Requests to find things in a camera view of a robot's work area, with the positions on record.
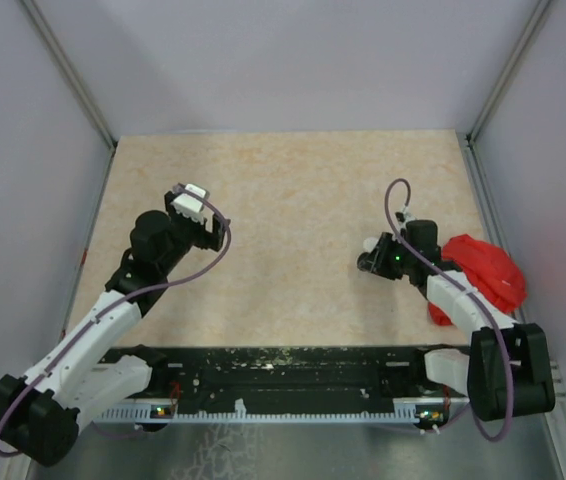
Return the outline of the white earbud charging case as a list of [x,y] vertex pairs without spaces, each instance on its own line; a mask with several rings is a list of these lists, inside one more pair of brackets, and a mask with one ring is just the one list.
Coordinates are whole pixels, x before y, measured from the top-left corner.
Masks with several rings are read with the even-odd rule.
[[363,241],[363,250],[367,253],[372,252],[375,247],[377,246],[378,238],[377,237],[369,237]]

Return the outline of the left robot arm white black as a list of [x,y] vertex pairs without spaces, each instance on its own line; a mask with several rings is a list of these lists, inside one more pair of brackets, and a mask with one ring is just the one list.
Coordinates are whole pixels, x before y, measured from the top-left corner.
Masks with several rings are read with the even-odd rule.
[[138,345],[113,363],[102,360],[168,289],[195,280],[168,278],[191,249],[227,254],[230,222],[209,196],[197,185],[178,184],[165,194],[164,210],[138,216],[129,248],[79,324],[21,376],[0,379],[0,457],[26,455],[53,466],[110,407],[169,389],[167,361],[149,347]]

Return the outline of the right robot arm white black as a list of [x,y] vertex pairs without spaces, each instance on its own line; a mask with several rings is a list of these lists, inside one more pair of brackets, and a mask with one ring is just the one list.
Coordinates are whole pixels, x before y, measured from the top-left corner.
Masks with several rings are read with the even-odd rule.
[[399,234],[364,241],[359,270],[407,279],[428,303],[433,320],[446,318],[469,341],[469,351],[436,347],[409,372],[424,396],[443,385],[468,397],[485,422],[547,413],[556,392],[547,338],[535,324],[512,317],[526,296],[521,271],[500,248],[464,234],[438,244],[432,220],[410,220]]

